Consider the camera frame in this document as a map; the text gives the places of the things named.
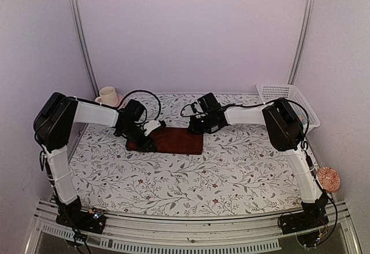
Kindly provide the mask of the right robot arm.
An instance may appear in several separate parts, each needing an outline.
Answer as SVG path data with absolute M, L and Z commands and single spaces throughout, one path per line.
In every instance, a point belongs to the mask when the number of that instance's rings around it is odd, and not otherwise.
M 208 93 L 190 104 L 192 114 L 188 115 L 188 131 L 193 134 L 213 134 L 226 126 L 265 126 L 271 145 L 286 158 L 296 177 L 303 209 L 299 224 L 310 229 L 324 215 L 329 198 L 319 183 L 315 166 L 307 153 L 306 135 L 310 122 L 301 121 L 293 108 L 295 106 L 304 110 L 301 104 L 286 98 L 254 105 L 221 105 L 213 93 Z

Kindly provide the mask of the blue patterned towel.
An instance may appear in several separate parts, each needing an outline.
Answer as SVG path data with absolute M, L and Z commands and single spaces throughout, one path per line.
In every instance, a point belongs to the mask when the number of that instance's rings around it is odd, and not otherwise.
M 300 121 L 303 125 L 307 124 L 307 119 L 306 119 L 305 115 L 300 113 L 300 114 L 297 114 L 297 117 L 300 119 Z

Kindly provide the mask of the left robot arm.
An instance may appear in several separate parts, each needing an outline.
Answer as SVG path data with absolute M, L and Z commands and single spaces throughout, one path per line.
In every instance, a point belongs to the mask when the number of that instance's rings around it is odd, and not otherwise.
M 132 141 L 139 150 L 153 152 L 157 146 L 150 131 L 137 124 L 138 105 L 132 100 L 124 108 L 118 108 L 55 92 L 38 113 L 34 132 L 46 158 L 42 165 L 53 186 L 60 215 L 73 227 L 82 227 L 86 222 L 69 169 L 67 146 L 73 125 L 111 127 L 115 136 Z

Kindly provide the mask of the dark red towel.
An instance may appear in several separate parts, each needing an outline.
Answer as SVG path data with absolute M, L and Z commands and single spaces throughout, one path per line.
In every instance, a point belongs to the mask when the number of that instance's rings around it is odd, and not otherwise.
M 131 140 L 125 147 L 131 151 L 152 153 L 200 155 L 203 152 L 203 134 L 192 134 L 186 128 L 165 127 L 151 132 L 149 138 L 155 143 L 154 149 L 141 150 Z

